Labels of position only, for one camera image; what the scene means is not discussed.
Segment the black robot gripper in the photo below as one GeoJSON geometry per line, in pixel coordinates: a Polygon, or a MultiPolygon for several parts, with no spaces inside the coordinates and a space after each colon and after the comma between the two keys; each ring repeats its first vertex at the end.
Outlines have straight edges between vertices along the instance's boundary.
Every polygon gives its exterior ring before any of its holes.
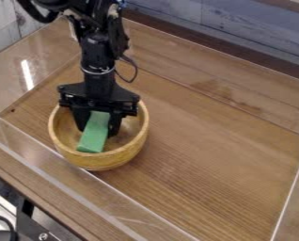
{"type": "MultiPolygon", "coordinates": [[[[120,111],[125,116],[136,116],[138,113],[140,97],[116,81],[116,70],[108,72],[84,72],[84,81],[60,85],[58,105],[72,109],[76,128],[84,131],[90,111],[120,111]]],[[[108,137],[117,135],[122,114],[113,112],[108,122],[108,137]]]]}

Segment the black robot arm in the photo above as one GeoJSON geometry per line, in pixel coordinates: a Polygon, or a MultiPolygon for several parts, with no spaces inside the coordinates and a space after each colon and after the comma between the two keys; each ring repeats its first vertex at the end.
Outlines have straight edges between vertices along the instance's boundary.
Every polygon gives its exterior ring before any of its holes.
{"type": "Polygon", "coordinates": [[[16,0],[29,16],[42,24],[69,11],[66,19],[80,46],[80,83],[57,87],[58,105],[70,109],[82,130],[94,111],[109,115],[108,135],[117,135],[121,120],[138,113],[140,97],[116,81],[116,61],[128,60],[129,38],[124,32],[124,0],[16,0]]]}

